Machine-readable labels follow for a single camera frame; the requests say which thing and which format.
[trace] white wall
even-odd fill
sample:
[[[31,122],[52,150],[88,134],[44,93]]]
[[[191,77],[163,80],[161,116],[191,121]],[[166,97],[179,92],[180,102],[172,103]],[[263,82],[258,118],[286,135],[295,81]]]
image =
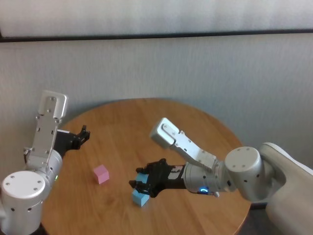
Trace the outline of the white wall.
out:
[[[23,165],[43,89],[69,95],[69,117],[117,99],[179,100],[313,167],[313,34],[2,43],[0,179]]]

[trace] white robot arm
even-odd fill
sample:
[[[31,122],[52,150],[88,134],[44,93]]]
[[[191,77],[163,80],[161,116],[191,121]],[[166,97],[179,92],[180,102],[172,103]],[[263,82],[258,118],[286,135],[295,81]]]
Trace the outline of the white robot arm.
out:
[[[165,159],[137,168],[149,174],[147,183],[130,181],[139,192],[156,197],[163,189],[185,188],[191,193],[214,195],[238,189],[251,202],[268,199],[270,220],[287,235],[313,231],[313,171],[272,143],[259,151],[252,147],[232,150],[225,161],[200,149],[183,131],[163,118],[151,137],[164,148],[179,152],[185,165],[167,165]]]
[[[8,175],[1,184],[0,230],[5,235],[35,234],[63,156],[89,139],[85,126],[78,135],[58,130],[66,109],[66,95],[43,92],[33,145],[24,150],[25,169]]]

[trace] pink cube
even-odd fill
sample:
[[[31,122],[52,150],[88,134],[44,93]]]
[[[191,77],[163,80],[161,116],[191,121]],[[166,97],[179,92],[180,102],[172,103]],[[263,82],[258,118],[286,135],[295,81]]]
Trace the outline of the pink cube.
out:
[[[109,172],[104,167],[104,165],[100,165],[100,166],[96,167],[95,169],[93,169],[93,172],[94,172],[95,177],[97,178],[99,184],[106,182],[110,178]]]

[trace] wooden tabletop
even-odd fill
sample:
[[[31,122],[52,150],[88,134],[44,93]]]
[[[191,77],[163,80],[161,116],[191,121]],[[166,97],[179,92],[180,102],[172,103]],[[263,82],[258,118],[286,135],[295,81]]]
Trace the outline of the wooden tabletop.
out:
[[[166,158],[184,164],[176,152],[149,138],[153,126],[169,118],[198,146],[224,160],[241,143],[218,120],[191,106],[160,99],[132,99],[90,110],[63,129],[78,133],[83,124],[90,140],[69,151],[44,203],[43,225],[50,235],[233,235],[250,203],[238,191],[219,198],[183,189],[162,191],[140,208],[132,201],[129,180],[135,169]],[[99,185],[93,169],[103,164],[110,179]]]

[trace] light blue block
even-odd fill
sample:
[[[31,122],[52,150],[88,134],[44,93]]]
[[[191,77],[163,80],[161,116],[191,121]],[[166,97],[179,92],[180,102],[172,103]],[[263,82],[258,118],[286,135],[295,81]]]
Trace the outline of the light blue block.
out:
[[[146,183],[148,180],[148,174],[141,174],[138,173],[136,176],[137,181],[141,181],[143,183]],[[135,202],[139,206],[143,206],[150,198],[149,195],[146,195],[144,193],[138,192],[136,189],[132,192],[133,202]]]
[[[149,195],[146,195],[144,193],[139,193],[136,189],[132,193],[133,195],[133,202],[135,202],[139,206],[143,206],[148,200]]]
[[[138,173],[137,176],[136,176],[136,180],[137,181],[141,181],[143,183],[146,183],[147,180],[148,180],[148,174],[141,174],[141,173]]]

